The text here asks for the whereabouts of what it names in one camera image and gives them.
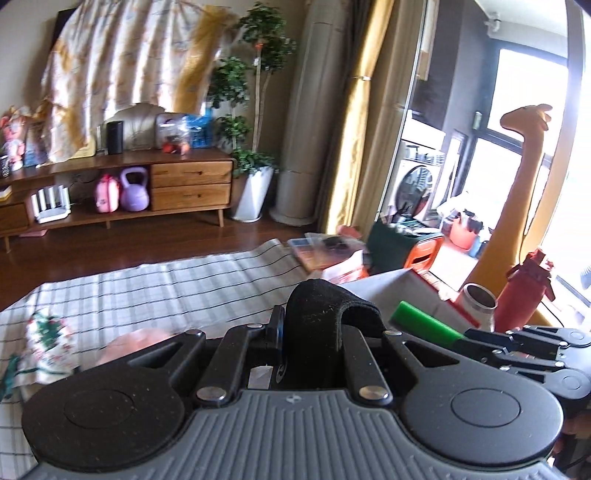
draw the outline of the black foam pad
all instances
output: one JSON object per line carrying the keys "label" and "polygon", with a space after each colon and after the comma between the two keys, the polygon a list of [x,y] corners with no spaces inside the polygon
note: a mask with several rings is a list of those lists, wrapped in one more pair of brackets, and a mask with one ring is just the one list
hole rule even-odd
{"label": "black foam pad", "polygon": [[285,309],[284,364],[274,369],[271,388],[330,388],[339,362],[341,325],[376,338],[385,330],[371,302],[326,280],[299,284]]}

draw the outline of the washing machine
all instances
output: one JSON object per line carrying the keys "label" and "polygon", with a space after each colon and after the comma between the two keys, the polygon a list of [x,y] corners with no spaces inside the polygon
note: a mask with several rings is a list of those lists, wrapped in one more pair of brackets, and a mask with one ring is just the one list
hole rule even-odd
{"label": "washing machine", "polygon": [[444,159],[438,150],[401,140],[388,188],[389,211],[408,209],[424,220]]}

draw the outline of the orange bucket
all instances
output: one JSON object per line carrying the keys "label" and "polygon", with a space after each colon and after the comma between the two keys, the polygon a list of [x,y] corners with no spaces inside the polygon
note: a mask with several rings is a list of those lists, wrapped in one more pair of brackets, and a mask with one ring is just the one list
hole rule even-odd
{"label": "orange bucket", "polygon": [[449,239],[460,248],[464,250],[470,250],[474,240],[476,239],[477,234],[471,232],[470,230],[466,230],[462,225],[460,225],[460,219],[456,218],[453,221],[452,231],[449,234]]}

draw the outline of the stuffed toy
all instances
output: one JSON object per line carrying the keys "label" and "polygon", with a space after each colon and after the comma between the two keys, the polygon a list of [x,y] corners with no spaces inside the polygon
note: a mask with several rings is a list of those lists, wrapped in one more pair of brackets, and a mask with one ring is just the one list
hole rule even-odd
{"label": "stuffed toy", "polygon": [[64,319],[52,315],[48,308],[35,312],[30,318],[26,338],[25,350],[9,358],[0,380],[0,401],[10,398],[15,387],[27,401],[41,385],[69,377],[78,367],[70,326]]}
{"label": "stuffed toy", "polygon": [[0,119],[0,128],[4,134],[4,151],[12,171],[22,168],[22,156],[25,154],[24,138],[25,115],[20,110],[10,109]]}

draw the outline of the wooden drawer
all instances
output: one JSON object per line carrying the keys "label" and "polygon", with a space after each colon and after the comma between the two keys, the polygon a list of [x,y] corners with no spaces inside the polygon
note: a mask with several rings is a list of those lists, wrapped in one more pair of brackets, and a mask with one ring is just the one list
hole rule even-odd
{"label": "wooden drawer", "polygon": [[152,210],[225,207],[230,202],[230,184],[195,185],[152,189]]}
{"label": "wooden drawer", "polygon": [[0,236],[27,230],[29,219],[24,203],[7,207],[0,206]]}
{"label": "wooden drawer", "polygon": [[152,166],[152,188],[207,185],[232,181],[231,161],[167,163]]}

